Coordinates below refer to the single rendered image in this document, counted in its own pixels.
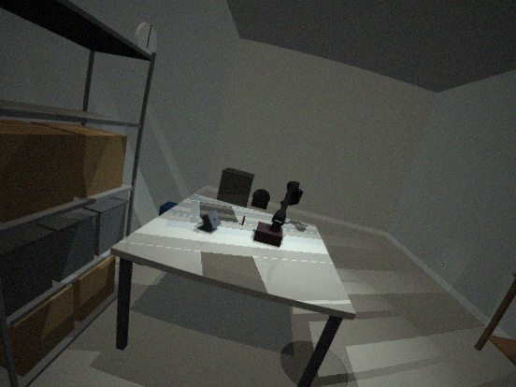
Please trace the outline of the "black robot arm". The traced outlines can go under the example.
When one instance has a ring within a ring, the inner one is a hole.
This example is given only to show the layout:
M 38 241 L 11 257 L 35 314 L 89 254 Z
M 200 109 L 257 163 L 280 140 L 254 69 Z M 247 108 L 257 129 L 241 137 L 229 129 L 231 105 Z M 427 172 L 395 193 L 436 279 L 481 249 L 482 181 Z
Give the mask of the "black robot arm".
M 272 218 L 271 231 L 275 233 L 280 233 L 280 228 L 284 225 L 286 220 L 286 209 L 290 203 L 292 198 L 292 202 L 294 204 L 298 204 L 300 202 L 300 198 L 302 197 L 303 191 L 299 189 L 299 182 L 297 181 L 289 181 L 287 184 L 287 194 L 283 200 L 281 208 L 275 213 Z M 275 221 L 277 220 L 277 221 Z

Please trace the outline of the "grey sloped panel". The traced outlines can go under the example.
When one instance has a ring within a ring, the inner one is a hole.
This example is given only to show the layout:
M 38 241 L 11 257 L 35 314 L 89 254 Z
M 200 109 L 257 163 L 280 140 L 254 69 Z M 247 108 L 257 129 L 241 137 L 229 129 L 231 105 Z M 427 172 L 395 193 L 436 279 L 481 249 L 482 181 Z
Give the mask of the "grey sloped panel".
M 203 216 L 202 220 L 204 222 L 204 225 L 200 226 L 198 229 L 207 233 L 221 225 L 216 210 Z

